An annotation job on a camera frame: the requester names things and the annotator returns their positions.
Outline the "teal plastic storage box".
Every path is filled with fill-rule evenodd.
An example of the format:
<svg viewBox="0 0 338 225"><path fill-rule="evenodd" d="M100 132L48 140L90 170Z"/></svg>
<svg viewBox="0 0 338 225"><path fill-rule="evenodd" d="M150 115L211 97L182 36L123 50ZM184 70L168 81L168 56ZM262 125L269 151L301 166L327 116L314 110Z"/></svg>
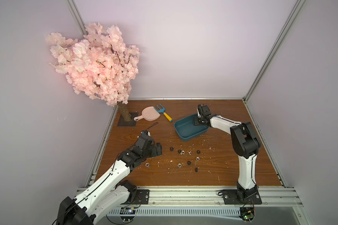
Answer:
<svg viewBox="0 0 338 225"><path fill-rule="evenodd" d="M208 126L204 125L195 126L194 119L197 117L197 114L192 114L174 123L174 129L181 141L187 142L206 133L206 131L209 129Z"/></svg>

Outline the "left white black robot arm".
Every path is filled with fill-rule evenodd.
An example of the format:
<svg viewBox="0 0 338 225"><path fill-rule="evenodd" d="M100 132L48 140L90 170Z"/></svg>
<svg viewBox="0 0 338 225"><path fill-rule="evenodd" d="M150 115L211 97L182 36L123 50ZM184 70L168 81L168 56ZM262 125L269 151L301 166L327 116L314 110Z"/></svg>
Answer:
<svg viewBox="0 0 338 225"><path fill-rule="evenodd" d="M162 145L145 130L136 142L119 153L113 165L90 187L59 206L55 225L95 225L121 204L132 204L137 186L126 177L147 158L162 155Z"/></svg>

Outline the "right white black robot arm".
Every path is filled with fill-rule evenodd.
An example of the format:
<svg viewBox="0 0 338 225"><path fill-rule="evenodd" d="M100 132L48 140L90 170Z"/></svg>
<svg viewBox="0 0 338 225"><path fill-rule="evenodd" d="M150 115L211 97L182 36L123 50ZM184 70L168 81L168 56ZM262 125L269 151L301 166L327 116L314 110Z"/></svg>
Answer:
<svg viewBox="0 0 338 225"><path fill-rule="evenodd" d="M253 125L250 122L237 122L212 114L207 105L197 106L194 125L205 125L231 135L232 147L239 161L237 200L245 204L262 204L255 179L255 164L261 143Z"/></svg>

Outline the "pink plastic dustpan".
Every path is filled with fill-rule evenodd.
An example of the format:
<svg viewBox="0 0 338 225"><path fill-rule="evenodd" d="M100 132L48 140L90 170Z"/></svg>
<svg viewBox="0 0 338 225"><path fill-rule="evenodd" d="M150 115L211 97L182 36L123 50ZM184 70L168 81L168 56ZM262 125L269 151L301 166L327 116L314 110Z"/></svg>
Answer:
<svg viewBox="0 0 338 225"><path fill-rule="evenodd" d="M160 113L153 106L146 107L142 110L141 115L134 117L134 121L144 119L146 121L155 121L160 117Z"/></svg>

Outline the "blue yellow toy rake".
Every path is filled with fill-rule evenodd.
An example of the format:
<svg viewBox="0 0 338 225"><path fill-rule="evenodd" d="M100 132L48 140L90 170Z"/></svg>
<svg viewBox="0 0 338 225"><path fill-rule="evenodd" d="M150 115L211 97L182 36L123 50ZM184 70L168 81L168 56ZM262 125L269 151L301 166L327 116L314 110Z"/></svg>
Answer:
<svg viewBox="0 0 338 225"><path fill-rule="evenodd" d="M162 113L169 122L173 122L173 119L165 112L165 107L161 104L154 107L158 113Z"/></svg>

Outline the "dark square tree base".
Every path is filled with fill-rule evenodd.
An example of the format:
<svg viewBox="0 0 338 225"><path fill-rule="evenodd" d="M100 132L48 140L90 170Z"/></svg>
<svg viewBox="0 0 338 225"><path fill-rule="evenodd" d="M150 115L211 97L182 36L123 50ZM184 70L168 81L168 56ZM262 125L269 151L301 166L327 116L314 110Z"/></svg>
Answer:
<svg viewBox="0 0 338 225"><path fill-rule="evenodd" d="M129 122L125 121L124 117L120 115L117 126L118 127L135 127L137 122L134 120L134 117L139 116L139 113L130 112L130 115L131 115L131 120Z"/></svg>

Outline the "left controller board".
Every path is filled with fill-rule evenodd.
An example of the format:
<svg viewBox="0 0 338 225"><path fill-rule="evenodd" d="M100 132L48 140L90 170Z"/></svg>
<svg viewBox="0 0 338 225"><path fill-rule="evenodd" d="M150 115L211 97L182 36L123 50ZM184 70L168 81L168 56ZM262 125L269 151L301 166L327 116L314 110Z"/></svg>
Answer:
<svg viewBox="0 0 338 225"><path fill-rule="evenodd" d="M136 217L137 209L135 207L123 207L120 210L119 216L122 224L128 224Z"/></svg>

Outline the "controller board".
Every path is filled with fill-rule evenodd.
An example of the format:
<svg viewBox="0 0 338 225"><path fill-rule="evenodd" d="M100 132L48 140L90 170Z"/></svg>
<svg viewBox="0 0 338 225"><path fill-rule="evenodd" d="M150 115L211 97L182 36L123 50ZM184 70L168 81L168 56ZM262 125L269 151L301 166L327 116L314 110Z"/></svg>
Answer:
<svg viewBox="0 0 338 225"><path fill-rule="evenodd" d="M128 224L136 217L137 209L135 207L123 207L120 210L119 216L122 224Z"/></svg>
<svg viewBox="0 0 338 225"><path fill-rule="evenodd" d="M245 222L252 222L255 218L254 207L241 207L239 210L239 217Z"/></svg>

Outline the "pink artificial blossom tree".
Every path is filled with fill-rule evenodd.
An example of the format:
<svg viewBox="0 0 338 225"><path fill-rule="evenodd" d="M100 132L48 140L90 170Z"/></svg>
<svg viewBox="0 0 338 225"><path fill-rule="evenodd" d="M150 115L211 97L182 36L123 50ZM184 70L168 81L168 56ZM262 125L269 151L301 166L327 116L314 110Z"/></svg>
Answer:
<svg viewBox="0 0 338 225"><path fill-rule="evenodd" d="M52 67L64 74L76 94L100 99L108 106L126 107L131 80L139 73L140 49L127 45L119 27L100 23L85 25L83 39L65 38L61 33L47 35Z"/></svg>

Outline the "right controller board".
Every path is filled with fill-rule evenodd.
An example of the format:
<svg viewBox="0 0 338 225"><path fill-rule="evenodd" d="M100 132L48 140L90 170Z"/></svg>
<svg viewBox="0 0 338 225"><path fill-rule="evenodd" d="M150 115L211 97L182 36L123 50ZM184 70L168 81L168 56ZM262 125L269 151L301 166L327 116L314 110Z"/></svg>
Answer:
<svg viewBox="0 0 338 225"><path fill-rule="evenodd" d="M252 222L255 218L254 207L241 207L239 210L239 217L245 222Z"/></svg>

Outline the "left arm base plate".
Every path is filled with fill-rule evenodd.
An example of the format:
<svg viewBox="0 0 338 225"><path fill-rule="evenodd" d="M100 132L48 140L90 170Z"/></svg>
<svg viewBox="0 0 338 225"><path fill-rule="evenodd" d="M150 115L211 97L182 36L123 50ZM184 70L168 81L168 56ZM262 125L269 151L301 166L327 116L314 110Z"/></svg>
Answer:
<svg viewBox="0 0 338 225"><path fill-rule="evenodd" d="M122 203L122 205L126 204L134 204L134 205L140 205L140 204L148 204L150 197L150 190L149 189L139 189L136 191L133 191L129 194L129 197L127 201Z"/></svg>

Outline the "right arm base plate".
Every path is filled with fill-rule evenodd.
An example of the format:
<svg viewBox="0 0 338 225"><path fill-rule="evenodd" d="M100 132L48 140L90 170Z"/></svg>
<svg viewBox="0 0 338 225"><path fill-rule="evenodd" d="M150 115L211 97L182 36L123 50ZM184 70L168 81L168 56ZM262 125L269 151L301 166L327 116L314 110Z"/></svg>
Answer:
<svg viewBox="0 0 338 225"><path fill-rule="evenodd" d="M260 205L262 199L257 189L225 189L218 192L218 195L224 200L224 204L247 204Z"/></svg>

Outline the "aluminium front rail frame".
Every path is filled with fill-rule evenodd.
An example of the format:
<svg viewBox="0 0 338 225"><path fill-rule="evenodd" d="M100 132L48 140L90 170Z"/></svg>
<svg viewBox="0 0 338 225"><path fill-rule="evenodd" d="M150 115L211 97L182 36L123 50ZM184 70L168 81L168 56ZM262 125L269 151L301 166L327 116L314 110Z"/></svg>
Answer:
<svg viewBox="0 0 338 225"><path fill-rule="evenodd" d="M225 189L235 189L229 186L147 186L139 189L149 189L148 204L120 205L110 211L103 218L115 219L116 224L122 224L119 213L123 207L135 207L136 217L217 217L243 221L239 217L241 207L254 207L255 218L259 216L261 208L291 209L294 217L301 225L310 225L311 219L302 201L293 188L263 187L258 190L262 204L224 204L218 192Z"/></svg>

